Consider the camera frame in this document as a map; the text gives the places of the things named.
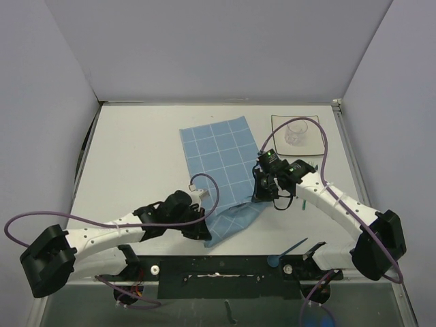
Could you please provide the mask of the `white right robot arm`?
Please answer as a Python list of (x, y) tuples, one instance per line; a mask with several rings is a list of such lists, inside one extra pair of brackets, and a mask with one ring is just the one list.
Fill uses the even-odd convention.
[(303, 269), (308, 277), (320, 278), (331, 269), (356, 269), (377, 281), (405, 254), (405, 238), (396, 213), (383, 213), (346, 195), (307, 162), (297, 159), (290, 163), (272, 149), (261, 151), (253, 175), (253, 202), (273, 202), (280, 191), (286, 191), (289, 199), (312, 204), (351, 236), (353, 241), (348, 244), (325, 244), (306, 258)]

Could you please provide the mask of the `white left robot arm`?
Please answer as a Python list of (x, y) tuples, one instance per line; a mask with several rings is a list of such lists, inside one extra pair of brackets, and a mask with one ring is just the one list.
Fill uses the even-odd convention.
[(128, 246), (160, 237), (169, 229), (181, 231), (185, 238), (210, 240), (202, 208), (206, 197), (204, 189), (189, 193), (178, 190), (164, 201), (140, 207), (96, 228), (46, 228), (20, 256), (33, 297), (43, 298), (69, 280), (95, 275), (133, 279), (139, 263)]

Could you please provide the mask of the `blue grid placemat cloth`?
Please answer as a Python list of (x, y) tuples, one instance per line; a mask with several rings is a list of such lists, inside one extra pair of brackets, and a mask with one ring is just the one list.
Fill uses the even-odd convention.
[(205, 210), (218, 202), (206, 218), (211, 239), (204, 246), (211, 248), (246, 230), (268, 207), (251, 201), (258, 146), (244, 116), (188, 127), (179, 134), (189, 175), (199, 174), (195, 186), (210, 194), (203, 202)]

